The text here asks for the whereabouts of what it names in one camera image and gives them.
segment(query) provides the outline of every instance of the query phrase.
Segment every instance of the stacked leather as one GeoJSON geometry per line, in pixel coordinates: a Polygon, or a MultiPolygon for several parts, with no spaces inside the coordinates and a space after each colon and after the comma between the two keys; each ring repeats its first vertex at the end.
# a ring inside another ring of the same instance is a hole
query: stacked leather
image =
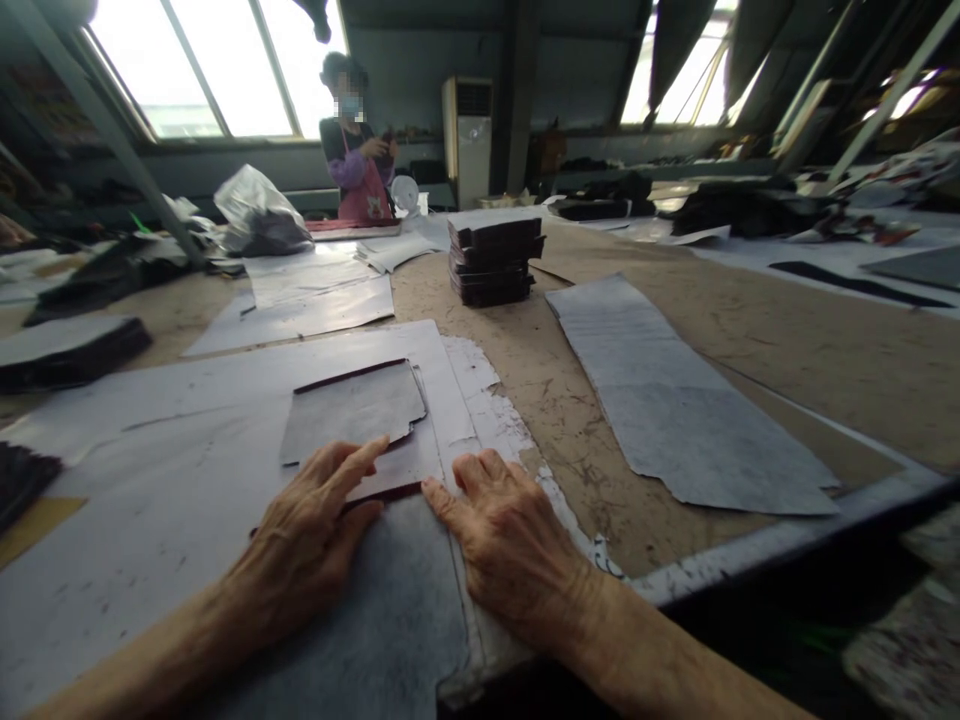
{"type": "Polygon", "coordinates": [[[485,307],[530,296],[531,258],[543,255],[539,218],[491,222],[454,216],[450,230],[450,286],[464,305],[485,307]]]}

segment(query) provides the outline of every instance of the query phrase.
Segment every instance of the forearm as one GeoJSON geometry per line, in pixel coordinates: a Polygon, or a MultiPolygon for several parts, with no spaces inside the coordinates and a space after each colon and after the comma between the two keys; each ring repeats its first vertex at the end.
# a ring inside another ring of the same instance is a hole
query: forearm
{"type": "Polygon", "coordinates": [[[555,654],[625,717],[809,717],[629,587],[607,575],[598,585],[584,625],[555,654]]]}
{"type": "Polygon", "coordinates": [[[175,613],[36,708],[30,718],[138,718],[170,713],[249,655],[219,586],[175,613]]]}
{"type": "Polygon", "coordinates": [[[339,187],[352,190],[363,181],[367,159],[359,150],[351,150],[342,160],[331,160],[327,165],[333,181],[339,187]]]}

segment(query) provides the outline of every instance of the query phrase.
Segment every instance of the left hand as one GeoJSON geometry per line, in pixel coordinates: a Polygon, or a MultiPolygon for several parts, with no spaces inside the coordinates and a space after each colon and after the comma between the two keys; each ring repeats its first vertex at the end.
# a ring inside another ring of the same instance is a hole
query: left hand
{"type": "Polygon", "coordinates": [[[254,652],[290,634],[340,599],[354,552],[383,510],[359,505],[339,517],[347,495],[387,449],[335,442],[317,450],[274,499],[246,551],[220,581],[230,621],[250,634],[254,652]]]}

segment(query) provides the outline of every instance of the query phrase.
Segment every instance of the plastic bag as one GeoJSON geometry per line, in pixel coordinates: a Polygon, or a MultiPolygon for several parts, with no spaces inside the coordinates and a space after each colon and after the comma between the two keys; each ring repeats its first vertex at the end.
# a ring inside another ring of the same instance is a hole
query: plastic bag
{"type": "Polygon", "coordinates": [[[313,248],[303,216],[266,175],[250,165],[221,185],[213,202],[230,223],[228,251],[232,254],[290,255],[313,248]]]}

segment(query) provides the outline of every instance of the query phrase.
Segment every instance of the metal beam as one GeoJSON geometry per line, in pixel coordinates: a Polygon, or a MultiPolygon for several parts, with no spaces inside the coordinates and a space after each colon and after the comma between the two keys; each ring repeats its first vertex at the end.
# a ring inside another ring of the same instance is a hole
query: metal beam
{"type": "Polygon", "coordinates": [[[0,0],[20,23],[23,32],[29,37],[47,62],[54,69],[80,109],[90,118],[104,142],[116,154],[123,167],[130,174],[140,192],[160,217],[163,226],[176,239],[190,259],[191,265],[200,269],[206,264],[203,253],[196,246],[190,233],[170,209],[170,205],[160,193],[160,188],[147,170],[143,161],[137,157],[127,135],[117,119],[111,114],[103,100],[96,93],[83,69],[60,42],[60,38],[47,23],[40,10],[32,2],[22,0],[0,0]]]}
{"type": "Polygon", "coordinates": [[[263,8],[260,7],[260,0],[250,0],[250,10],[253,12],[253,19],[257,23],[257,30],[260,31],[263,48],[267,51],[267,59],[270,61],[270,68],[273,70],[273,78],[277,81],[277,88],[280,90],[280,99],[283,101],[283,110],[287,113],[287,121],[290,123],[293,134],[297,137],[303,137],[303,130],[300,128],[300,119],[297,117],[297,110],[293,106],[293,98],[290,97],[290,88],[287,87],[287,79],[283,76],[283,69],[280,67],[280,58],[277,57],[277,49],[273,45],[273,38],[270,36],[269,28],[267,28],[267,20],[263,16],[263,8]]]}
{"type": "Polygon", "coordinates": [[[940,17],[940,20],[937,21],[937,24],[933,26],[930,34],[927,35],[927,39],[917,48],[916,53],[914,53],[910,62],[907,63],[907,67],[900,73],[900,77],[898,77],[897,81],[893,84],[890,94],[880,103],[877,112],[864,123],[860,132],[857,133],[853,142],[850,143],[850,147],[847,148],[843,157],[840,158],[840,162],[836,164],[836,167],[834,167],[830,173],[830,177],[827,179],[828,182],[834,185],[840,182],[847,168],[854,163],[860,153],[863,152],[863,148],[866,147],[867,143],[873,139],[877,131],[890,119],[890,115],[893,113],[897,103],[900,102],[900,98],[903,97],[903,94],[913,85],[917,78],[917,73],[923,69],[927,60],[930,59],[930,56],[933,55],[934,51],[940,46],[943,39],[953,29],[957,18],[960,18],[960,0],[953,0],[940,17]]]}
{"type": "Polygon", "coordinates": [[[227,121],[223,117],[223,113],[220,112],[220,105],[213,96],[213,90],[210,89],[210,84],[207,82],[207,76],[203,74],[200,61],[197,60],[196,53],[193,52],[193,47],[187,39],[187,33],[184,32],[183,25],[180,24],[180,18],[177,17],[177,13],[173,10],[173,3],[171,3],[170,0],[160,0],[160,4],[163,5],[163,9],[167,13],[167,18],[169,18],[170,24],[173,26],[173,32],[176,34],[177,40],[180,41],[180,46],[183,48],[183,52],[190,62],[190,67],[193,69],[193,74],[197,76],[197,82],[200,83],[203,96],[207,99],[207,104],[210,106],[211,112],[213,112],[213,117],[217,120],[217,125],[220,126],[220,132],[223,133],[224,137],[233,137],[227,121]]]}
{"type": "Polygon", "coordinates": [[[530,122],[537,84],[537,47],[540,43],[541,0],[517,0],[514,10],[513,102],[510,106],[510,150],[507,192],[523,191],[530,146],[530,122]]]}
{"type": "Polygon", "coordinates": [[[853,23],[860,4],[861,0],[850,0],[850,2],[847,3],[843,15],[837,20],[833,32],[830,33],[830,37],[827,39],[827,42],[824,43],[823,49],[820,50],[820,55],[817,56],[813,67],[810,68],[810,72],[807,73],[807,77],[803,81],[803,85],[797,90],[797,94],[793,96],[793,102],[790,103],[790,107],[787,108],[787,112],[780,121],[780,125],[777,126],[776,131],[773,133],[773,150],[777,149],[780,141],[783,140],[790,131],[790,126],[793,125],[797,113],[800,112],[800,108],[802,108],[803,104],[807,101],[807,95],[810,94],[811,88],[821,80],[820,76],[823,74],[824,68],[826,68],[827,64],[833,59],[833,55],[840,46],[843,36],[853,23]]]}

